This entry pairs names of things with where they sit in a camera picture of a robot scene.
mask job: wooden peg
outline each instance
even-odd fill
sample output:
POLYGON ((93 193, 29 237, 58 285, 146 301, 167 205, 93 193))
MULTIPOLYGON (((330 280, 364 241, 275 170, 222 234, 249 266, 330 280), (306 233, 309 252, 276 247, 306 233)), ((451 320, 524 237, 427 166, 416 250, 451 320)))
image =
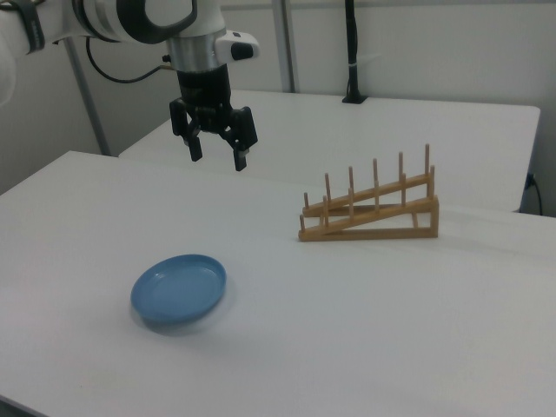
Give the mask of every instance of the wooden peg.
POLYGON ((401 206, 406 207, 406 175, 401 175, 401 206))
POLYGON ((354 167, 349 167, 349 187, 354 187, 354 167))
POLYGON ((328 177, 328 173, 324 175, 324 182, 327 185, 327 198, 328 200, 332 200, 332 196, 330 195, 330 178, 328 177))
POLYGON ((400 168, 400 172, 399 172, 399 178, 401 181, 401 176, 403 175, 403 152, 400 152, 400 156, 399 156, 399 168, 400 168))
POLYGON ((354 219, 354 189, 349 189, 349 218, 354 219))
POLYGON ((427 194, 428 194, 428 198, 433 198, 434 197, 434 165, 431 166, 431 175, 430 175, 430 179, 428 180, 428 190, 427 190, 427 194))
POLYGON ((379 181, 379 167, 376 158, 373 159, 373 181, 379 181))
POLYGON ((322 197, 322 206, 324 208, 324 225, 328 227, 328 198, 325 195, 322 197))
POLYGON ((428 175, 428 164, 429 164, 429 156, 430 156, 430 146, 427 143, 425 145, 425 175, 428 175))
POLYGON ((436 198, 433 197, 433 209, 431 210, 431 236, 438 237, 438 223, 439 223, 439 203, 436 198))
POLYGON ((374 182, 374 211, 376 211, 377 213, 381 210, 381 204, 379 202, 379 197, 380 197, 379 182, 375 181, 374 182))

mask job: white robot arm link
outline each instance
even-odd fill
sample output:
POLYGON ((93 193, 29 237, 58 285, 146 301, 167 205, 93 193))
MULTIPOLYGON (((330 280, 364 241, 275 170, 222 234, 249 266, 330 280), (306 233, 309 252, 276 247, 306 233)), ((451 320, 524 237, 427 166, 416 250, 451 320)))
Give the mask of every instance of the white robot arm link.
POLYGON ((249 108, 232 109, 228 63, 257 57, 249 34, 226 29, 218 0, 0 0, 0 105, 16 82, 17 60, 69 36, 168 47, 181 97, 170 104, 174 133, 194 161, 202 157, 200 131, 220 135, 235 167, 257 142, 249 108))

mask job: black cable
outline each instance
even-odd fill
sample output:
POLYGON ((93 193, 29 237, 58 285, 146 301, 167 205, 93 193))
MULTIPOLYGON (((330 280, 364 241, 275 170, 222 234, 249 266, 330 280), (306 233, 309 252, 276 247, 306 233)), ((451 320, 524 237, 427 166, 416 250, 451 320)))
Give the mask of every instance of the black cable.
MULTIPOLYGON (((35 4, 35 6, 38 6, 41 3, 44 3, 46 0, 33 0, 33 3, 35 4)), ((2 3, 6 3, 7 0, 0 0, 0 10, 1 11, 16 11, 16 8, 14 6, 12 6, 11 4, 2 4, 2 3)))
MULTIPOLYGON (((359 34, 357 32, 357 22, 354 21, 354 27, 355 27, 355 54, 357 55, 358 49, 359 49, 359 34)), ((346 87, 346 96, 349 96, 349 92, 351 91, 351 80, 348 78, 347 80, 347 87, 346 87)))
POLYGON ((87 50, 87 56, 89 57, 89 61, 90 61, 91 65, 93 66, 93 68, 96 70, 96 72, 98 72, 101 76, 103 76, 107 80, 110 80, 113 83, 119 83, 119 84, 139 83, 140 81, 144 80, 145 78, 148 78, 148 77, 152 76, 153 74, 155 74, 159 70, 164 69, 163 65, 159 65, 158 67, 152 69, 148 73, 143 74, 142 76, 139 76, 137 78, 132 78, 130 80, 120 80, 118 78, 114 78, 113 76, 109 76, 102 69, 100 69, 100 67, 96 64, 95 58, 93 58, 93 54, 90 51, 90 37, 87 37, 87 40, 85 41, 85 49, 87 50))
POLYGON ((535 187, 535 189, 537 190, 537 197, 539 198, 539 215, 543 215, 542 214, 542 198, 540 197, 540 189, 539 189, 539 184, 537 184, 537 182, 535 181, 535 179, 533 178, 531 180, 531 185, 533 185, 535 187))

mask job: white tabletop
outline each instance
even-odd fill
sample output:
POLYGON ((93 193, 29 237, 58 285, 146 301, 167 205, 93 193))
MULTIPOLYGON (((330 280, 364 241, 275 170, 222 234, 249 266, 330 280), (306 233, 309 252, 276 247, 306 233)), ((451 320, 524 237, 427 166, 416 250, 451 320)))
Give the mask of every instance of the white tabletop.
MULTIPOLYGON (((539 109, 495 104, 372 98, 358 106, 338 96, 254 91, 235 91, 232 103, 251 107, 259 136, 242 176, 323 185, 329 172, 333 186, 343 189, 353 165, 356 178, 367 178, 371 187, 373 158, 382 179, 397 175, 400 151, 407 175, 420 174, 430 143, 444 203, 505 211, 520 206, 539 122, 539 109)), ((199 162, 191 162, 169 121, 120 157, 234 172, 228 144, 219 136, 200 137, 199 162)))
POLYGON ((556 221, 440 205, 440 238, 301 243, 302 191, 69 153, 0 196, 0 396, 57 417, 548 416, 556 221), (214 256, 146 328, 136 279, 214 256))

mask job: blue plate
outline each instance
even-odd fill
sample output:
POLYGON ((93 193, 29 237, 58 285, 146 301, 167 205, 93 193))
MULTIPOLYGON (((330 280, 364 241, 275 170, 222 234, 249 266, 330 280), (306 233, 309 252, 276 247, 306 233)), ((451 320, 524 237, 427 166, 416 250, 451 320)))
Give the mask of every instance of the blue plate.
POLYGON ((226 270, 204 255, 181 255, 157 263, 131 290, 131 305, 146 321, 174 324, 207 313, 222 298, 226 270))

